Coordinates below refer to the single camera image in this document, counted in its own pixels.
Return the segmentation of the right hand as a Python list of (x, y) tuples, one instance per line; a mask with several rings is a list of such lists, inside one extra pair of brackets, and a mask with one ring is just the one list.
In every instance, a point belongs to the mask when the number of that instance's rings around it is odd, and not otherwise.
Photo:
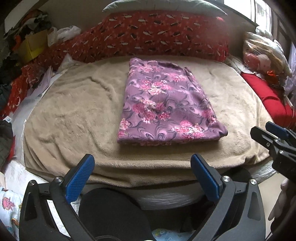
[(281, 183), (281, 185), (280, 185), (281, 192), (278, 196), (278, 199), (277, 199), (272, 211), (269, 214), (269, 217), (268, 217), (269, 221), (271, 221), (275, 218), (279, 218), (280, 215), (282, 214), (283, 209), (287, 204), (287, 191), (288, 191), (289, 186), (291, 184), (292, 183), (288, 179), (283, 180), (283, 182)]

